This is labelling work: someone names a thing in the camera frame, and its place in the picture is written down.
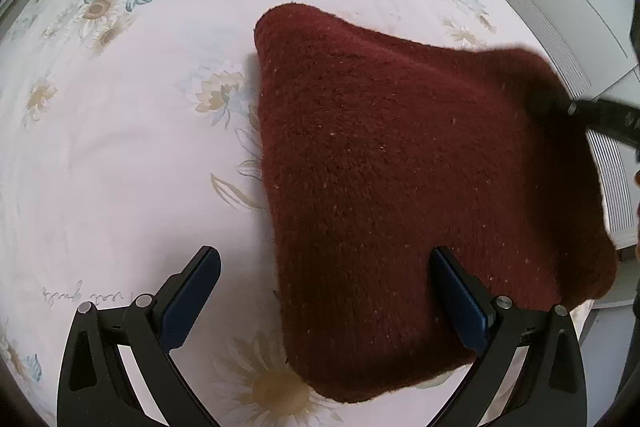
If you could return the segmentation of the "dark red knitted sweater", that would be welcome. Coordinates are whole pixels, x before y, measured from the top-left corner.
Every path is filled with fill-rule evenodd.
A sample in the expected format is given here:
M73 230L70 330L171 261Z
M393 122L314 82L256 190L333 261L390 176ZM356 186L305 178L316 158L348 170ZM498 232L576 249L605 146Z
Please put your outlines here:
M473 355L432 310L437 246L519 306L574 309L616 277L585 132L521 48L427 46L284 4L255 27L257 115L288 363L361 402Z

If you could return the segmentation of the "floral white bed sheet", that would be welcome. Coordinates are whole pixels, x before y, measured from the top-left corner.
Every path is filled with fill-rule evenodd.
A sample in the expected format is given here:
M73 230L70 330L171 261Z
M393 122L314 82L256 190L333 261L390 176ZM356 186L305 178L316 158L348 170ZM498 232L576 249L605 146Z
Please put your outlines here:
M285 360L253 32L286 2L435 46L538 48L504 0L29 0L1 40L1 358L40 421L76 308L127 306L204 245L221 278L174 358L221 424L421 426L460 381L345 405Z

